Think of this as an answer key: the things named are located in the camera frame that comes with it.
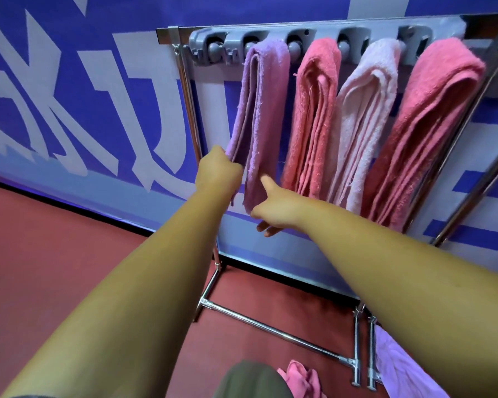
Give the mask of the thick pink towel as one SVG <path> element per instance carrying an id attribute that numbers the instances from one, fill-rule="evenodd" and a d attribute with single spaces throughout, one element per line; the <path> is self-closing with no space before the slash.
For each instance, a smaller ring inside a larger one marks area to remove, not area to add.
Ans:
<path id="1" fill-rule="evenodd" d="M 485 64 L 458 38 L 420 55 L 397 118 L 365 180 L 360 214 L 401 232 L 416 188 L 474 95 Z"/>

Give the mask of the purple towel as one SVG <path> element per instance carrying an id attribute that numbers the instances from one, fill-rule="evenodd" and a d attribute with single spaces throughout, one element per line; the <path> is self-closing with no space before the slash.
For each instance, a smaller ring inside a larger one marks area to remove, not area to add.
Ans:
<path id="1" fill-rule="evenodd" d="M 265 39 L 252 46 L 245 59 L 226 155 L 246 169 L 243 207 L 247 214 L 266 199 L 260 176 L 276 176 L 290 58 L 283 40 Z"/>

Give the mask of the pale pink towel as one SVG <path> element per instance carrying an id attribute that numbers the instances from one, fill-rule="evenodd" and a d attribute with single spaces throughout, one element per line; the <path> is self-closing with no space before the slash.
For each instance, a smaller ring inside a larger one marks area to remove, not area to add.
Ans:
<path id="1" fill-rule="evenodd" d="M 334 101 L 321 199 L 354 214 L 397 95 L 401 48 L 397 39 L 370 44 Z"/>

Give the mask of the coral pink towel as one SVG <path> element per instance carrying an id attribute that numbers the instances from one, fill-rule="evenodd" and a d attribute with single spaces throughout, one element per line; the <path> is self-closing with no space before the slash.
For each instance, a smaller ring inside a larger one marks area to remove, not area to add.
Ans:
<path id="1" fill-rule="evenodd" d="M 314 40 L 296 73 L 292 126 L 281 186 L 319 199 L 337 97 L 341 52 L 335 39 Z"/>

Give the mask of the light purple cloth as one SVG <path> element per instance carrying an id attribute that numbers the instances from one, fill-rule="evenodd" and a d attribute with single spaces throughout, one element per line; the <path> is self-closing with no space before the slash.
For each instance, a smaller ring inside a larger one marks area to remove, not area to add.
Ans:
<path id="1" fill-rule="evenodd" d="M 379 325 L 376 366 L 390 398 L 449 398 L 432 377 Z"/>

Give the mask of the person's olive trouser leg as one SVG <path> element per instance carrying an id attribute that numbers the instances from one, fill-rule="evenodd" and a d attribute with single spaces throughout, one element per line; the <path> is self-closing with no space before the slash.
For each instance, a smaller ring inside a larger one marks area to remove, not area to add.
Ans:
<path id="1" fill-rule="evenodd" d="M 223 376 L 212 398 L 294 398 L 287 383 L 271 366 L 240 361 Z"/>

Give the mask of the person's left forearm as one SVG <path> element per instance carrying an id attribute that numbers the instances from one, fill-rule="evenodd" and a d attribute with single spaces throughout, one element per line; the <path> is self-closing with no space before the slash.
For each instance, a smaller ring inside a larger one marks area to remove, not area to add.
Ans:
<path id="1" fill-rule="evenodd" d="M 87 295 L 0 398 L 164 396 L 232 194 L 199 187 Z"/>

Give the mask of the chrome towel rack frame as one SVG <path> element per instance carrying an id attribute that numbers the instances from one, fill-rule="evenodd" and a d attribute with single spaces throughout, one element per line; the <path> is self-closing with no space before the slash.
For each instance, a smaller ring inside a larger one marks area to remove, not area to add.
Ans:
<path id="1" fill-rule="evenodd" d="M 479 58 L 481 58 L 485 62 L 486 64 L 485 74 L 483 79 L 481 79 L 478 85 L 478 89 L 475 91 L 474 95 L 468 101 L 464 112 L 461 114 L 460 118 L 458 119 L 458 122 L 453 127 L 453 130 L 450 133 L 449 137 L 446 139 L 443 146 L 441 147 L 439 155 L 433 161 L 430 169 L 428 170 L 427 173 L 425 173 L 424 178 L 421 180 L 421 183 L 418 185 L 416 193 L 414 193 L 413 199 L 411 201 L 410 210 L 405 219 L 404 228 L 403 228 L 404 231 L 407 231 L 417 220 L 419 212 L 425 206 L 426 200 L 434 188 L 434 184 L 437 182 L 439 176 L 444 171 L 445 166 L 447 165 L 450 157 L 452 156 L 453 151 L 456 148 L 458 141 L 462 137 L 464 130 L 471 122 L 471 119 L 476 113 L 479 105 L 482 103 L 485 95 L 488 93 L 491 84 L 495 82 L 496 77 L 498 76 L 498 12 L 489 13 L 489 14 L 460 14 L 459 16 L 461 16 L 467 23 L 467 28 L 463 41 L 465 45 L 473 53 L 475 53 Z M 196 115 L 196 102 L 195 102 L 196 99 L 194 98 L 194 93 L 191 86 L 191 78 L 190 78 L 191 70 L 190 70 L 189 61 L 192 60 L 192 57 L 190 51 L 188 50 L 188 40 L 193 31 L 202 28 L 205 27 L 169 26 L 167 28 L 158 28 L 156 30 L 159 45 L 168 45 L 168 43 L 171 43 L 171 46 L 173 47 L 177 69 L 181 80 L 184 109 L 189 121 L 191 138 L 192 138 L 194 154 L 197 164 L 199 164 L 204 153 L 200 143 L 201 139 L 199 136 L 199 125 Z M 486 196 L 488 196 L 491 191 L 494 191 L 497 185 L 498 182 L 489 191 L 489 193 Z M 225 270 L 225 268 L 228 265 L 234 266 L 235 263 L 240 263 L 240 260 L 236 260 L 234 258 L 229 258 L 227 259 L 227 261 L 223 262 L 222 259 L 223 257 L 226 256 L 227 256 L 226 254 L 222 255 L 219 253 L 218 242 L 216 241 L 213 248 L 215 270 L 199 299 L 199 303 L 193 320 L 194 322 L 198 321 L 199 316 L 204 308 L 208 308 L 218 313 L 225 314 L 228 317 L 242 321 L 248 325 L 256 327 L 257 329 L 261 329 L 267 333 L 278 336 L 279 338 L 285 341 L 292 342 L 298 346 L 307 348 L 313 352 L 322 354 L 326 357 L 330 357 L 339 361 L 343 365 L 352 369 L 352 385 L 355 387 L 361 386 L 360 373 L 362 365 L 360 363 L 359 325 L 362 313 L 365 311 L 366 307 L 363 301 L 359 301 L 359 303 L 357 304 L 357 306 L 353 311 L 354 352 L 352 358 L 346 358 L 338 355 L 335 352 L 326 350 L 322 347 L 314 345 L 308 341 L 299 339 L 298 337 L 283 332 L 279 329 L 272 328 L 271 326 L 268 326 L 260 321 L 251 319 L 245 315 L 239 314 L 230 309 L 227 309 L 225 307 L 213 303 L 209 299 L 209 296 L 213 292 L 213 289 L 216 286 L 222 272 Z"/>

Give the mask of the person's left hand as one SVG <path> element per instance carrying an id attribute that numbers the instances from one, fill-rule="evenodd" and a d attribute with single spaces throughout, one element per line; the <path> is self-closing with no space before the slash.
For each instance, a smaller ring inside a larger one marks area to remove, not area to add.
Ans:
<path id="1" fill-rule="evenodd" d="M 214 145 L 199 162 L 195 179 L 196 193 L 231 200 L 237 193 L 241 179 L 223 179 L 220 172 L 220 146 Z"/>

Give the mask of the grey clip holder rail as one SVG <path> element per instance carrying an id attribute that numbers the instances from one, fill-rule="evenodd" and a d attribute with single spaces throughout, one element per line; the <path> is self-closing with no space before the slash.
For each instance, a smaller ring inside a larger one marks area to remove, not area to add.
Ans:
<path id="1" fill-rule="evenodd" d="M 287 44 L 295 64 L 313 41 L 330 38 L 338 44 L 342 61 L 357 65 L 370 44 L 395 39 L 401 50 L 400 64 L 413 66 L 432 42 L 462 40 L 466 28 L 467 23 L 459 15 L 210 26 L 191 33 L 188 50 L 198 66 L 221 62 L 242 65 L 253 45 L 278 39 Z"/>

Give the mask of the crumpled pink cloth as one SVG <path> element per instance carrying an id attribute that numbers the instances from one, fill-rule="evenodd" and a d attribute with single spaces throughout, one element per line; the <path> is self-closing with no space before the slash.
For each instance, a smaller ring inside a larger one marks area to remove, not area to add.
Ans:
<path id="1" fill-rule="evenodd" d="M 297 360 L 291 360 L 286 368 L 277 369 L 286 382 L 293 398 L 328 398 L 321 387 L 316 370 L 308 369 Z"/>

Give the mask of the person's right forearm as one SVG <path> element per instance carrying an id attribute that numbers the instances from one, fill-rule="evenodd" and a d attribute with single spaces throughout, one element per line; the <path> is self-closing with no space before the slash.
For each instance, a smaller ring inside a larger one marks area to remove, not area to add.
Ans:
<path id="1" fill-rule="evenodd" d="M 452 398 L 498 398 L 498 274 L 322 201 L 302 228 Z"/>

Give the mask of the person's right hand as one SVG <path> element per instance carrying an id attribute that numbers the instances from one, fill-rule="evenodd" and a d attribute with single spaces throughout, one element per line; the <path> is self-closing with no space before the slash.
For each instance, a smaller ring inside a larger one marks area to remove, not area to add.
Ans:
<path id="1" fill-rule="evenodd" d="M 307 225 L 312 208 L 317 201 L 289 189 L 280 190 L 252 209 L 251 217 L 259 220 L 256 227 L 266 237 L 272 237 L 283 229 L 294 229 L 308 235 Z"/>

